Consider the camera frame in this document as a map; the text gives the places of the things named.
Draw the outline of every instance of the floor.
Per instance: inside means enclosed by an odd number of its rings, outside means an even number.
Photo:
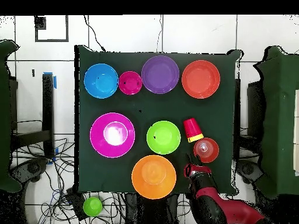
[[[39,39],[65,39],[65,16],[46,16],[46,30],[39,30]],[[98,42],[106,51],[137,52],[163,51],[166,53],[227,53],[231,49],[241,49],[244,56],[239,70],[241,79],[241,127],[248,126],[246,88],[248,83],[260,79],[253,65],[263,58],[268,46],[280,45],[288,53],[296,53],[299,49],[299,16],[298,15],[164,15],[163,37],[160,34],[162,22],[160,15],[123,15],[123,16],[86,16],[93,27]],[[54,89],[54,129],[55,144],[63,145],[67,138],[67,146],[74,143],[74,45],[86,45],[94,51],[100,51],[93,31],[86,25],[84,16],[68,17],[68,42],[35,42],[33,16],[0,16],[0,40],[13,40],[20,48],[8,57],[8,67],[12,76],[19,82],[18,88],[18,121],[41,120],[42,118],[42,84],[43,72],[52,72],[57,77],[57,88]],[[23,122],[18,124],[18,132],[37,131],[41,123]],[[241,156],[250,155],[241,150]],[[64,152],[68,164],[74,160],[74,146]],[[13,164],[24,162],[29,155],[26,151],[14,153]],[[62,166],[63,161],[56,161]],[[73,167],[66,167],[61,173],[65,189],[74,183]],[[57,172],[54,164],[47,165],[47,173],[51,186],[58,189]],[[240,176],[232,183],[239,193],[234,199],[254,202],[254,191],[250,185],[242,182]],[[40,181],[30,183],[26,193],[26,213],[29,224],[50,224],[44,219],[48,206],[53,205],[55,195],[50,187],[49,178],[43,174]],[[103,217],[115,215],[111,193],[87,193],[86,197],[100,196],[105,209]],[[180,224],[196,224],[188,203],[178,205]],[[67,211],[68,217],[74,212]],[[56,212],[56,218],[63,218],[62,212]],[[119,224],[118,217],[106,220]],[[78,222],[77,219],[54,220],[51,224],[107,224],[100,219],[87,219]]]

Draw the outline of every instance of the small pink bowl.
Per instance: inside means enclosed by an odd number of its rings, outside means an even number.
[[[134,71],[126,71],[119,77],[119,89],[126,95],[134,95],[140,91],[142,79]]]

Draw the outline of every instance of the small green bowl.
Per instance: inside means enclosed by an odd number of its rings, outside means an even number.
[[[102,202],[95,197],[86,199],[83,204],[83,210],[88,216],[97,216],[102,211],[102,208]]]
[[[147,131],[147,144],[157,154],[170,154],[180,144],[180,131],[169,121],[158,121]]]

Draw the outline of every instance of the magenta bowl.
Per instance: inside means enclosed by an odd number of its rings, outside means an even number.
[[[100,155],[117,158],[132,148],[135,130],[126,116],[119,113],[106,113],[92,124],[90,139],[93,148]]]
[[[119,77],[119,89],[126,95],[134,95],[140,91],[142,79],[134,71],[126,71]]]

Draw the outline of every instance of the small red bowl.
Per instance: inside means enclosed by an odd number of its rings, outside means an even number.
[[[196,142],[193,149],[194,155],[199,155],[203,163],[215,160],[219,154],[218,144],[211,138],[202,138]]]

